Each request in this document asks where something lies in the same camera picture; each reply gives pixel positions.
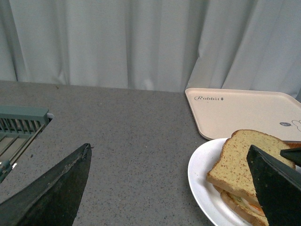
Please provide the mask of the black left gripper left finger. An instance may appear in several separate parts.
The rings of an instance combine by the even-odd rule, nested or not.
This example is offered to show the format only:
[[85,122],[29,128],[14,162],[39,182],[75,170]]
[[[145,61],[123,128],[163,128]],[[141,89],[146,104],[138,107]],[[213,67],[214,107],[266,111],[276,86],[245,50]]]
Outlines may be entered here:
[[71,226],[91,164],[86,143],[0,205],[2,226]]

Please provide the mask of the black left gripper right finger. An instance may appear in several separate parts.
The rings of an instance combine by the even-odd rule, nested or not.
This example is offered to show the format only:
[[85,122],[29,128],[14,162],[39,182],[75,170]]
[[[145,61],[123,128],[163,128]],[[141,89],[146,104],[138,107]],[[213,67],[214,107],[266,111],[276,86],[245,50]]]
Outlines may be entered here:
[[301,174],[251,145],[247,162],[256,197],[270,226],[301,224]]

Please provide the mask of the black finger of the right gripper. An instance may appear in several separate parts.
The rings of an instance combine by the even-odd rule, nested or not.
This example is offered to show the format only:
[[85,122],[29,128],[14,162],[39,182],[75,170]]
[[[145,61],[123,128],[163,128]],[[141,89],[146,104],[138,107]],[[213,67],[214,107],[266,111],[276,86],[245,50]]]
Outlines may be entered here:
[[280,155],[290,161],[293,161],[297,166],[301,166],[301,148],[291,148],[280,151]]

